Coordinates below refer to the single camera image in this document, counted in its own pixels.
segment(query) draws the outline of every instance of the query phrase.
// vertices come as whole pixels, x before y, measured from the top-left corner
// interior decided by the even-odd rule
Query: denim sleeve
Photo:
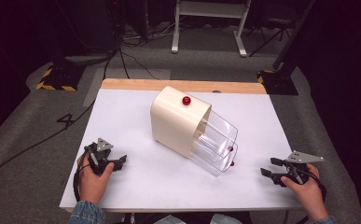
[[[329,216],[317,221],[314,221],[312,224],[338,224],[339,222],[333,217]]]
[[[104,211],[94,203],[80,201],[68,224],[104,224]]]

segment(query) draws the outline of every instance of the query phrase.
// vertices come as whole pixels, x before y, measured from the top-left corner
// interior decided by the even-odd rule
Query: hand
[[[319,178],[319,171],[317,168],[310,164],[307,164],[307,166],[308,170]],[[313,178],[309,177],[308,181],[303,185],[299,185],[285,176],[282,176],[281,180],[296,193],[299,202],[308,212],[310,221],[328,217],[328,212],[323,202],[322,192]]]
[[[105,167],[102,175],[98,176],[90,168],[89,157],[90,153],[87,153],[84,161],[81,162],[81,167],[84,167],[84,169],[82,169],[79,174],[80,201],[88,201],[97,204],[104,195],[108,178],[113,172],[114,163],[110,162]]]

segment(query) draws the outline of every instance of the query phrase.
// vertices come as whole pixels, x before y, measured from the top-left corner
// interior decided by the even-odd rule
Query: dark background
[[[27,3],[0,0],[0,125],[29,93],[26,78],[51,61],[30,20]],[[148,3],[153,15],[150,24],[173,19],[174,1]],[[40,4],[53,24],[63,55],[85,54],[55,1]],[[68,15],[72,15],[71,4],[61,1]],[[89,29],[77,24],[75,17],[69,20],[78,30]],[[296,62],[308,79],[320,117],[361,202],[361,2],[317,0],[285,62]]]

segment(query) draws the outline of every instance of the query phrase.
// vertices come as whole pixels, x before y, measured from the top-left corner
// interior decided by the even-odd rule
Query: gray carpet
[[[164,76],[170,79],[257,82],[257,71],[271,68],[284,41],[275,40],[255,57],[241,58],[231,32],[233,29],[186,30],[180,35],[177,54],[171,53],[171,36],[143,47],[123,47],[122,50],[149,71],[164,71]],[[262,38],[254,31],[248,37],[243,36],[243,42],[247,49],[255,49],[262,43]],[[124,60],[131,78],[151,78],[133,58],[124,56]],[[104,63],[87,67],[78,91],[36,90],[35,86],[48,66],[42,66],[29,76],[26,85],[31,93],[0,128],[0,163],[59,131],[63,123],[56,120],[60,117],[70,113],[74,119],[81,115],[93,98]],[[124,77],[118,54],[108,68],[108,77]],[[354,183],[316,112],[308,82],[299,70],[292,78],[299,96],[271,96],[289,144],[292,149],[325,157],[326,161],[316,163],[316,166],[328,190],[326,205],[329,212],[340,223],[361,223]],[[68,130],[0,169],[0,223],[66,223],[69,213],[58,206],[89,115],[90,112],[86,113]],[[252,211],[251,215],[256,224],[282,223],[285,211]],[[301,209],[292,210],[288,223],[296,223],[305,215]],[[121,217],[123,214],[107,214],[107,223],[118,222]]]

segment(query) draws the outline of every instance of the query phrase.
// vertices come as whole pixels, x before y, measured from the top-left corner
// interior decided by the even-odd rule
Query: white stand
[[[241,34],[249,7],[250,0],[248,0],[246,4],[187,2],[177,0],[172,53],[177,53],[178,51],[180,15],[189,15],[241,19],[238,31],[234,31],[233,33],[236,44],[238,45],[239,53],[242,57],[245,57],[246,50],[244,49],[243,42],[241,40]]]

